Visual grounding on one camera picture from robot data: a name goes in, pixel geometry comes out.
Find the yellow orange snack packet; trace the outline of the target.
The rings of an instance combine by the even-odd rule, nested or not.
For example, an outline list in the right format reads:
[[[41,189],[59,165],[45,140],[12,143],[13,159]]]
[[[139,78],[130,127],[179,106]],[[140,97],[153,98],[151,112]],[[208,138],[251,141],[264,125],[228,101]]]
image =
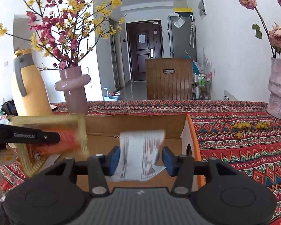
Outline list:
[[[26,177],[32,177],[39,172],[51,155],[76,150],[83,157],[89,155],[83,115],[16,116],[11,119],[11,125],[41,130],[41,133],[17,134],[28,141],[14,144]]]

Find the white text snack packet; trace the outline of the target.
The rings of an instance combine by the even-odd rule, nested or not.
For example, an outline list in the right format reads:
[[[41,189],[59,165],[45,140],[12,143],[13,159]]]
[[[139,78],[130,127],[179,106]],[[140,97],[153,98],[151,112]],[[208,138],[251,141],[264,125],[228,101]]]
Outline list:
[[[165,170],[159,165],[159,149],[164,139],[164,130],[121,132],[119,157],[108,180],[145,182],[160,174]]]

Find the black bag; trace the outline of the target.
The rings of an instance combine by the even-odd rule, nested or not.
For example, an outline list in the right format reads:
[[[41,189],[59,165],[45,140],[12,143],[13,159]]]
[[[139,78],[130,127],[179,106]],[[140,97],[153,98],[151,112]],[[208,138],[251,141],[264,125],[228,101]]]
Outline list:
[[[16,110],[16,106],[15,106],[13,100],[5,102],[1,106],[1,109],[4,111],[4,113],[6,113],[6,115],[14,115],[14,116],[18,115],[17,110]]]

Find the yellow thermos jug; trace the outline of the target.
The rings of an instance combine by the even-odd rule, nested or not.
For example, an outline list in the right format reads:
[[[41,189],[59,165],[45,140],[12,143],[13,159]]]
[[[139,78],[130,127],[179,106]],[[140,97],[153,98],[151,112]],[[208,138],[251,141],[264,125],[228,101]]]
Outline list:
[[[19,116],[48,116],[53,111],[45,83],[32,58],[31,49],[14,53],[12,96]]]

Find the patterned red tablecloth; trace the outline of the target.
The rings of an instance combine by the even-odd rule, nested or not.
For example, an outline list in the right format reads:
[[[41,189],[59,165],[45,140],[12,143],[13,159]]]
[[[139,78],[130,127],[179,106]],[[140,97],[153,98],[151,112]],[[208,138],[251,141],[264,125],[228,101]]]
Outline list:
[[[90,102],[86,115],[190,115],[200,152],[200,160],[195,160],[217,158],[268,188],[277,201],[270,223],[210,223],[187,198],[173,196],[172,187],[115,187],[109,195],[93,198],[70,223],[8,223],[5,216],[2,223],[281,224],[281,119],[269,115],[266,107],[260,102],[210,100],[101,101]],[[119,153],[109,161],[111,175]],[[64,153],[59,162],[65,158],[86,161],[89,157],[78,150]]]

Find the red cardboard snack box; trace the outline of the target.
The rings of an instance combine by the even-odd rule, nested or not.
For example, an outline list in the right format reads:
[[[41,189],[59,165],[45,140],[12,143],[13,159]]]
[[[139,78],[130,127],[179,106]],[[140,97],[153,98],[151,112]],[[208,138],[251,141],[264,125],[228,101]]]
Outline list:
[[[89,155],[107,155],[120,146],[120,166],[106,177],[113,188],[171,188],[175,182],[164,169],[162,149],[175,155],[190,155],[197,161],[200,152],[188,114],[179,115],[86,115]]]

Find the textured pink ceramic vase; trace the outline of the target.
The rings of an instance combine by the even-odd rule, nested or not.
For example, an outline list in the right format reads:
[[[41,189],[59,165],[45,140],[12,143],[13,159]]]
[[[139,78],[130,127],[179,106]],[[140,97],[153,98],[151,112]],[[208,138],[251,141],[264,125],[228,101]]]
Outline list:
[[[272,57],[271,60],[271,74],[268,83],[270,98],[267,112],[275,118],[281,119],[281,59]]]

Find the wooden chair back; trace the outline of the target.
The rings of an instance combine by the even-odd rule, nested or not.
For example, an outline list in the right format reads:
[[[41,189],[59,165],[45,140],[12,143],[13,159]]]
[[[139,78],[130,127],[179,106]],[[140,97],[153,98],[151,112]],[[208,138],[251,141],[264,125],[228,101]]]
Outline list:
[[[192,59],[147,59],[145,64],[147,99],[192,99]]]

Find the pink yellow blossom branches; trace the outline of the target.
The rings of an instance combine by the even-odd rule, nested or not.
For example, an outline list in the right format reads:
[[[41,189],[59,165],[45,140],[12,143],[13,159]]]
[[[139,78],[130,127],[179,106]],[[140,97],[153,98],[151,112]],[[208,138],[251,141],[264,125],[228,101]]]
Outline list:
[[[108,39],[122,31],[121,18],[106,26],[113,10],[122,0],[21,0],[26,6],[27,25],[32,31],[29,42],[32,50],[56,60],[54,70],[77,67],[100,39]]]

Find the grey refrigerator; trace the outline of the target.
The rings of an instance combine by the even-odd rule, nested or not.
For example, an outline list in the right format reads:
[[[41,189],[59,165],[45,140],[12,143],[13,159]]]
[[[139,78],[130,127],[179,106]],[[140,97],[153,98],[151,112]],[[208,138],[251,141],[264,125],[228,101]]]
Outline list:
[[[175,12],[167,17],[170,57],[197,61],[196,26],[192,12]]]

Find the dark brown entry door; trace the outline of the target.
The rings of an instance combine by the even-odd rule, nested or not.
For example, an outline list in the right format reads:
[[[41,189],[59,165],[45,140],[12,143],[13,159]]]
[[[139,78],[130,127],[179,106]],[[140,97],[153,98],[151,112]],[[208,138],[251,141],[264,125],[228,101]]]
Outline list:
[[[146,60],[163,57],[160,20],[126,24],[132,81],[146,80]]]

